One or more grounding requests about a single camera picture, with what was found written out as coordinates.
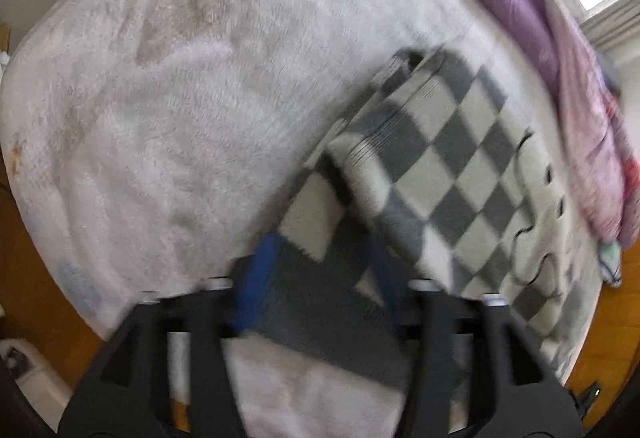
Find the grey white checkered sweater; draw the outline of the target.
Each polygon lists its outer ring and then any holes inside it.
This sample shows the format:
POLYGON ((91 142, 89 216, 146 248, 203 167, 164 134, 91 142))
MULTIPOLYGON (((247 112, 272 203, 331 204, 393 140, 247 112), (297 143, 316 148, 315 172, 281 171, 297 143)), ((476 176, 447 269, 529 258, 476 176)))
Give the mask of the grey white checkered sweater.
POLYGON ((600 281, 547 141, 490 67, 401 50, 236 269, 234 327, 402 389, 409 283, 430 279, 466 299, 504 296, 567 377, 600 281))

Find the white patterned bed sheet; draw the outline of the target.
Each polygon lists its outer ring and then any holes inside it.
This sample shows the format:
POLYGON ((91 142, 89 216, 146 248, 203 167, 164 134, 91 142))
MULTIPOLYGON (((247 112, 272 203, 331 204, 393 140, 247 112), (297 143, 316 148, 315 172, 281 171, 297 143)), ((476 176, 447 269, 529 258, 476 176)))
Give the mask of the white patterned bed sheet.
MULTIPOLYGON (((1 85, 23 221, 96 332, 253 256, 306 166, 401 50, 494 71, 568 170, 556 103, 479 0, 61 0, 1 85)), ((243 437, 398 437, 402 389, 256 331, 224 342, 243 437)), ((450 436, 468 424, 469 335, 454 339, 450 436)))

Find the light blue striped pillow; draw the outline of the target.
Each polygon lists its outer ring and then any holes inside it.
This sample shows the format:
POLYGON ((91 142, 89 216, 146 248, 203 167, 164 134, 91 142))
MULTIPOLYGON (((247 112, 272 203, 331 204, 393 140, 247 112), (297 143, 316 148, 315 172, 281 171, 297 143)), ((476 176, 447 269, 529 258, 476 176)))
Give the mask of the light blue striped pillow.
POLYGON ((618 241, 601 242, 598 263, 602 280, 612 288, 622 284, 622 248, 618 241))

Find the pink purple floral duvet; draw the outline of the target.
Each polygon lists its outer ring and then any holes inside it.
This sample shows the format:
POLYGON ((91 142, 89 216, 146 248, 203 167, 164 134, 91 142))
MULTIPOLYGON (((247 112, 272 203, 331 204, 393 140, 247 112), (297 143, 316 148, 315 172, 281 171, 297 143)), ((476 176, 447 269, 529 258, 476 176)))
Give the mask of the pink purple floral duvet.
POLYGON ((594 235, 639 236, 639 163, 596 52, 557 0, 479 0, 538 70, 556 106, 570 183, 594 235))

